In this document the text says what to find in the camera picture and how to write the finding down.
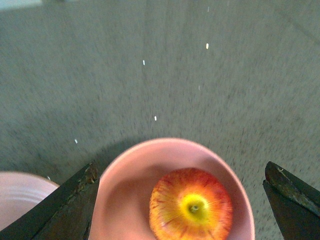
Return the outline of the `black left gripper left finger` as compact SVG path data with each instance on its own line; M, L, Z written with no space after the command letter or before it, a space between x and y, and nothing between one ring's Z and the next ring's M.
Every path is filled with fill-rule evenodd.
M1 230L2 240L89 239L100 178L90 162L22 217Z

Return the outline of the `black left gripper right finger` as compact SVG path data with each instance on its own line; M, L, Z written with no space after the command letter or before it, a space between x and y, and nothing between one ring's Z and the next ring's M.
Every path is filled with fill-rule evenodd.
M285 240L320 238L320 192L269 161L263 188Z

